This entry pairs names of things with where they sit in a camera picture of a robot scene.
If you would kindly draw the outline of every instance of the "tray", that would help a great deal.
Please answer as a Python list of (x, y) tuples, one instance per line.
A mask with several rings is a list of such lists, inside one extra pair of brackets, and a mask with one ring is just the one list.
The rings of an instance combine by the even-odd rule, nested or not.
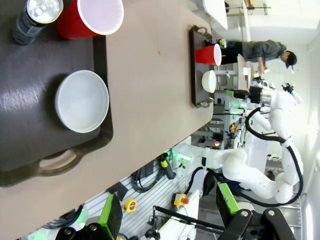
[[(0, 186), (33, 176), (53, 176), (75, 167), (89, 152), (113, 137), (111, 108), (101, 126), (89, 133), (67, 129), (55, 110), (55, 95), (63, 79), (91, 70), (107, 81), (106, 37), (67, 41), (54, 24), (27, 46), (13, 42), (12, 29), (25, 0), (2, 0), (0, 8)], [(70, 162), (51, 169), (44, 159), (62, 155)]]
[(210, 93), (204, 90), (201, 84), (202, 76), (205, 72), (211, 70), (209, 64), (196, 63), (196, 49), (205, 46), (204, 41), (211, 39), (205, 27), (194, 25), (189, 30), (190, 47), (190, 69), (191, 69), (191, 100), (197, 108), (208, 108), (213, 99)]

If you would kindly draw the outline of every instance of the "black pants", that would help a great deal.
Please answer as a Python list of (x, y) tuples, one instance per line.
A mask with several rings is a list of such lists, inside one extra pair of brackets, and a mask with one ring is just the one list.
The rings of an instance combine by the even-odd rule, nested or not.
[[(205, 43), (206, 46), (212, 45), (212, 43)], [(222, 62), (221, 64), (234, 64), (238, 62), (238, 54), (241, 54), (243, 56), (243, 48), (242, 48), (242, 42), (236, 41), (236, 42), (229, 42), (227, 41), (227, 47), (221, 49), (222, 53)]]

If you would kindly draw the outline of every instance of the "screw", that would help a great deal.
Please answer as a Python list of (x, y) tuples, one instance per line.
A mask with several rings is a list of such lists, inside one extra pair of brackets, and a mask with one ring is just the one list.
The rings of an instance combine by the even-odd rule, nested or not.
[(65, 234), (65, 235), (70, 235), (70, 234), (71, 234), (71, 230), (70, 230), (70, 229), (64, 230), (64, 234)]
[(246, 211), (242, 211), (242, 212), (241, 212), (241, 215), (244, 216), (244, 217), (246, 217), (246, 216), (248, 216), (249, 214), (248, 214)]
[(97, 226), (96, 225), (91, 225), (89, 228), (90, 228), (91, 231), (97, 230)]

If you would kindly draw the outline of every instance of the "plastic cup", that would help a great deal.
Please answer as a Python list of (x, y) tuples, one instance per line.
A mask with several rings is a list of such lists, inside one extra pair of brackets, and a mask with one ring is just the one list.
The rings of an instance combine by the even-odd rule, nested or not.
[(124, 20), (122, 0), (73, 0), (57, 20), (65, 39), (80, 39), (116, 32)]
[(206, 46), (195, 50), (195, 62), (198, 64), (210, 64), (220, 66), (222, 53), (219, 44)]

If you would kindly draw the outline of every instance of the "baseball cap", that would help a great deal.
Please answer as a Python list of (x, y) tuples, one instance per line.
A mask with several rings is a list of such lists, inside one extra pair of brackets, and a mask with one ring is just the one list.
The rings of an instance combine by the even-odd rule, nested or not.
[(286, 68), (292, 67), (294, 69), (294, 65), (297, 63), (297, 56), (292, 51), (287, 51), (289, 54), (288, 59), (285, 62)]

